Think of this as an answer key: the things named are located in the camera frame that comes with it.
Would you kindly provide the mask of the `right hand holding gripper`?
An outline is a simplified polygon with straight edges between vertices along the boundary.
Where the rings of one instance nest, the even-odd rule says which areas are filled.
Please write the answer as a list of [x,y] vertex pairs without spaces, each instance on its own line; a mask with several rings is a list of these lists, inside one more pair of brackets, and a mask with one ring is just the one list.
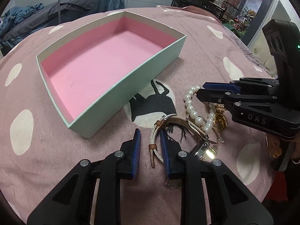
[[[266,140],[268,145],[268,151],[271,157],[278,158],[282,154],[282,149],[280,148],[280,139],[270,134],[266,134]],[[291,155],[291,159],[295,164],[299,164],[299,133],[292,140],[295,143],[295,150]]]

